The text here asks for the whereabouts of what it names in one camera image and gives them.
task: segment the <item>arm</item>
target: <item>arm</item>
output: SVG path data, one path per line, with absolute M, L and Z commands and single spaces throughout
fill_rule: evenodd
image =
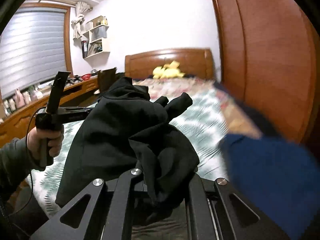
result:
M 9 199 L 30 170 L 44 171 L 45 167 L 39 166 L 40 140 L 43 138 L 52 139 L 48 143 L 52 147 L 49 154 L 56 157 L 61 149 L 63 130 L 49 131 L 33 128 L 28 134 L 27 150 L 26 138 L 15 138 L 0 148 L 0 193 L 3 201 Z

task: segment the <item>window blind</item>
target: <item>window blind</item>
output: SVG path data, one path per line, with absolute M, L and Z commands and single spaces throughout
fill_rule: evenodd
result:
M 66 10 L 19 9 L 0 39 L 2 98 L 66 71 L 63 23 Z

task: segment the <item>floral blanket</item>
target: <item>floral blanket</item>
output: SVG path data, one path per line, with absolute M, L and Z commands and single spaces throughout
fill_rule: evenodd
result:
M 226 166 L 218 148 L 218 143 L 227 133 L 227 125 L 220 110 L 217 90 L 213 87 L 212 82 L 197 78 L 146 79 L 134 82 L 134 84 L 148 86 L 151 101 L 157 100 L 160 96 L 166 96 L 172 100 L 180 96 L 182 92 L 190 95 L 193 100 L 192 106 L 174 118 L 170 124 L 177 127 L 196 150 L 200 159 L 197 173 L 202 178 L 215 180 L 224 177 L 227 179 Z M 53 165 L 42 172 L 32 171 L 34 196 L 49 218 L 60 209 L 55 203 L 56 195 L 72 140 L 82 123 L 83 121 L 65 124 L 65 138 L 61 153 L 54 158 Z

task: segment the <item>blue cloth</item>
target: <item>blue cloth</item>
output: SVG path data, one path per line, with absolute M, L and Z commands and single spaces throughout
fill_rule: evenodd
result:
M 279 138 L 228 134 L 223 142 L 233 186 L 298 240 L 320 208 L 320 167 L 303 147 Z

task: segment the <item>silver bolt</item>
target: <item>silver bolt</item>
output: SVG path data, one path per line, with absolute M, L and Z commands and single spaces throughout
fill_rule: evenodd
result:
M 134 168 L 134 169 L 131 170 L 131 174 L 132 175 L 140 175 L 141 174 L 141 170 L 137 169 L 137 168 Z
M 221 186 L 224 186 L 224 185 L 227 184 L 227 180 L 224 179 L 224 178 L 218 178 L 218 179 L 217 179 L 217 183 L 218 183 L 219 185 L 221 185 Z
M 95 179 L 92 183 L 95 186 L 100 186 L 103 183 L 103 180 L 102 179 Z

